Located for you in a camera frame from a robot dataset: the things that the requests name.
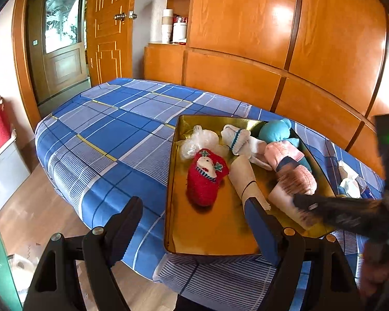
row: wooden door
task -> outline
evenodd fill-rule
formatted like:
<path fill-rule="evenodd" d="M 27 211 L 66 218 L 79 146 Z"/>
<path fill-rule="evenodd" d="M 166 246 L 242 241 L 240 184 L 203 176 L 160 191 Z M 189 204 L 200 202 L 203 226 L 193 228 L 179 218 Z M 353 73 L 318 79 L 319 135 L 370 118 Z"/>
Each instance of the wooden door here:
<path fill-rule="evenodd" d="M 88 0 L 87 54 L 91 85 L 132 77 L 134 0 Z M 125 13 L 124 21 L 114 20 Z"/>

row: bed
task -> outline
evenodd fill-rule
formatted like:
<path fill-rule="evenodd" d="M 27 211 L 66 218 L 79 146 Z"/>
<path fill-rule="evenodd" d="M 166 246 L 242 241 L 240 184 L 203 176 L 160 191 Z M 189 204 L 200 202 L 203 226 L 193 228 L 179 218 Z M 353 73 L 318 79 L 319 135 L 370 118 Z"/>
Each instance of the bed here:
<path fill-rule="evenodd" d="M 35 132 L 37 155 L 57 193 L 89 228 L 105 225 L 133 195 L 142 198 L 143 217 L 123 258 L 131 269 L 216 310 L 256 310 L 275 273 L 262 256 L 200 264 L 164 250 L 168 164 L 181 114 L 281 118 L 181 85 L 118 78 L 75 96 L 43 119 Z M 336 194 L 338 161 L 343 160 L 380 197 L 383 181 L 370 168 L 308 127 L 293 122 L 293 128 Z M 342 230 L 334 233 L 357 281 L 364 240 Z M 305 263 L 293 309 L 300 308 L 308 272 Z"/>

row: glass panel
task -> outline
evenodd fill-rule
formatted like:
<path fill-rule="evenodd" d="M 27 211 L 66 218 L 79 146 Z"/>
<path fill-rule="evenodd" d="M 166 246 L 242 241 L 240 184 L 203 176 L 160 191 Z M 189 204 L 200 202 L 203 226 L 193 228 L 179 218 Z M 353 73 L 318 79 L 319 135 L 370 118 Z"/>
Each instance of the glass panel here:
<path fill-rule="evenodd" d="M 46 0 L 46 53 L 80 41 L 79 0 Z"/>

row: clear plastic bag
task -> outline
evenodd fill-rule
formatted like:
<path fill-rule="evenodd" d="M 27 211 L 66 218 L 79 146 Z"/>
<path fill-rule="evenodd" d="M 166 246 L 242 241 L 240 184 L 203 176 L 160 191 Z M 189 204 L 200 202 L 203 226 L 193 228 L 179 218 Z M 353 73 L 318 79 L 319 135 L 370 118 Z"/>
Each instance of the clear plastic bag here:
<path fill-rule="evenodd" d="M 221 157 L 226 156 L 229 151 L 227 146 L 219 145 L 219 137 L 216 133 L 203 130 L 200 125 L 196 125 L 193 134 L 182 142 L 180 156 L 182 159 L 192 159 L 202 148 L 207 148 Z"/>

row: white storage box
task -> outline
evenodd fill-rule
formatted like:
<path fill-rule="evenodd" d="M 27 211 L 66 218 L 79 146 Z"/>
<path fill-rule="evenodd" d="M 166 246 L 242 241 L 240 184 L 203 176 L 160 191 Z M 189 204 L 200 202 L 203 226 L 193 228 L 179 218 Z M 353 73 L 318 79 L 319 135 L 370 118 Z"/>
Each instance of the white storage box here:
<path fill-rule="evenodd" d="M 16 146 L 16 131 L 0 148 L 0 209 L 30 175 Z"/>

